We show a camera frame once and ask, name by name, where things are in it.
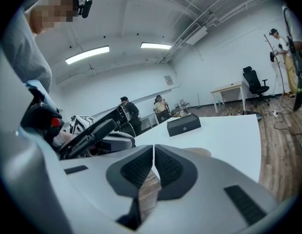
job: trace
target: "person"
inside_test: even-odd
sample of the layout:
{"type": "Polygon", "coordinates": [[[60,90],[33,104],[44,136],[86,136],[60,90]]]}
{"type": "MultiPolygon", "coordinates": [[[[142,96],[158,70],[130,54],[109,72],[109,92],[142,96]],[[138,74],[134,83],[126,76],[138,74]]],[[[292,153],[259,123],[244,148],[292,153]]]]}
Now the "person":
{"type": "Polygon", "coordinates": [[[273,36],[275,39],[279,40],[280,47],[282,48],[280,51],[276,51],[276,55],[283,55],[283,60],[286,68],[287,73],[287,79],[288,79],[288,86],[290,89],[290,96],[288,98],[294,98],[296,91],[297,91],[297,85],[296,85],[296,74],[295,74],[295,68],[294,68],[294,62],[291,57],[289,47],[287,42],[280,37],[278,31],[276,29],[271,29],[269,32],[269,35],[273,36]]]}
{"type": "Polygon", "coordinates": [[[131,120],[129,121],[129,123],[132,125],[132,128],[135,131],[136,136],[139,136],[142,133],[141,130],[142,123],[139,118],[140,113],[138,108],[135,106],[135,104],[130,102],[126,96],[121,97],[121,106],[126,108],[127,111],[129,112],[131,116],[131,120]]]}
{"type": "Polygon", "coordinates": [[[282,11],[285,24],[288,25],[287,34],[291,36],[295,49],[302,53],[302,24],[286,3],[282,6],[282,11]]]}
{"type": "Polygon", "coordinates": [[[162,99],[160,95],[156,96],[156,103],[154,106],[154,110],[156,112],[156,117],[159,121],[159,123],[162,123],[161,118],[164,117],[165,120],[171,118],[166,106],[168,106],[168,103],[162,99]]]}
{"type": "MultiPolygon", "coordinates": [[[[78,16],[79,0],[38,0],[28,10],[20,8],[1,39],[2,49],[22,82],[38,80],[49,93],[51,69],[35,43],[35,37],[63,21],[78,16]]],[[[55,142],[62,145],[74,136],[61,131],[55,142]]]]}

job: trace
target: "black box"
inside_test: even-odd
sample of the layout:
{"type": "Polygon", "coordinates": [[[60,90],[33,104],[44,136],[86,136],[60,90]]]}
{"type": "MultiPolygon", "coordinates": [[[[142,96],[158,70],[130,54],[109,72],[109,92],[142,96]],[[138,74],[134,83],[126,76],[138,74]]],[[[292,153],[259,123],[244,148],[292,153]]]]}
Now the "black box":
{"type": "Polygon", "coordinates": [[[167,130],[170,137],[189,132],[199,127],[201,127],[200,119],[193,114],[167,122],[167,130]]]}

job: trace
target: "ceiling light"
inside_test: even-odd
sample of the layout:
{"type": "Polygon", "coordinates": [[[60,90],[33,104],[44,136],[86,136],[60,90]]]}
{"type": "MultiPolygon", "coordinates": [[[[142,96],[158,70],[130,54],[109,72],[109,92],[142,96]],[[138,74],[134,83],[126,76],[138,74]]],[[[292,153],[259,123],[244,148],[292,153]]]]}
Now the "ceiling light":
{"type": "Polygon", "coordinates": [[[65,61],[67,62],[67,64],[72,64],[75,61],[79,61],[79,60],[82,60],[82,59],[85,59],[85,58],[88,58],[88,57],[91,57],[91,56],[95,56],[95,55],[98,55],[98,54],[103,54],[103,53],[106,53],[106,52],[109,52],[109,51],[110,51],[109,46],[100,47],[100,48],[96,48],[96,49],[92,49],[92,50],[82,52],[78,55],[75,55],[73,57],[70,57],[70,58],[66,59],[65,61]]]}
{"type": "Polygon", "coordinates": [[[143,49],[170,49],[170,45],[157,44],[157,43],[145,43],[141,44],[141,48],[143,49]]]}

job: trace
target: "white ceiling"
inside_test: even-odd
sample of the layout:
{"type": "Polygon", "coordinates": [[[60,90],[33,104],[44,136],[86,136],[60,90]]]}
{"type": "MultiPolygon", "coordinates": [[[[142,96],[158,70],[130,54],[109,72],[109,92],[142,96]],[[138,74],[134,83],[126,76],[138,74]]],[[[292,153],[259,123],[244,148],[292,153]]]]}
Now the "white ceiling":
{"type": "Polygon", "coordinates": [[[88,18],[64,23],[36,37],[36,42],[53,78],[63,87],[115,68],[158,64],[166,51],[141,49],[142,42],[173,44],[206,10],[212,8],[212,17],[220,18],[245,1],[93,0],[88,18]],[[70,65],[65,62],[77,53],[106,45],[109,53],[70,65]]]}

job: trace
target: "white table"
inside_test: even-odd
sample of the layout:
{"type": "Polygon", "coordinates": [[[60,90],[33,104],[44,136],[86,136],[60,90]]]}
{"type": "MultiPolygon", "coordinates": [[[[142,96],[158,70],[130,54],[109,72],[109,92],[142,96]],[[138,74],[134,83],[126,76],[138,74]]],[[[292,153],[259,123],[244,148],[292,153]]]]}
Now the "white table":
{"type": "MultiPolygon", "coordinates": [[[[173,137],[169,136],[164,122],[136,137],[136,145],[205,148],[212,157],[227,162],[258,182],[262,153],[256,115],[200,117],[200,122],[200,128],[173,137]]],[[[160,178],[154,159],[152,170],[160,178]]]]}
{"type": "Polygon", "coordinates": [[[230,83],[228,85],[216,88],[214,91],[211,91],[211,93],[213,95],[213,98],[214,98],[214,105],[215,105],[216,113],[218,113],[218,110],[217,110],[217,103],[216,103],[216,100],[215,100],[215,93],[220,92],[221,97],[222,97],[222,102],[224,104],[222,92],[227,91],[227,90],[231,90],[231,89],[236,89],[236,88],[239,88],[241,90],[242,102],[243,102],[243,110],[246,111],[245,110],[245,98],[244,98],[244,93],[243,93],[242,85],[243,85],[243,82],[240,80],[238,82],[230,83]]]}
{"type": "Polygon", "coordinates": [[[145,115],[145,116],[143,116],[143,117],[141,117],[141,121],[143,121],[144,119],[148,119],[148,121],[149,121],[149,123],[150,123],[150,126],[151,126],[151,128],[153,128],[153,124],[152,124],[152,122],[151,122],[151,116],[154,116],[154,118],[155,118],[155,121],[156,121],[156,124],[160,124],[159,123],[159,121],[157,120],[157,117],[156,117],[156,114],[155,114],[155,112],[152,112],[152,113],[150,113],[150,114],[148,114],[148,115],[145,115]]]}

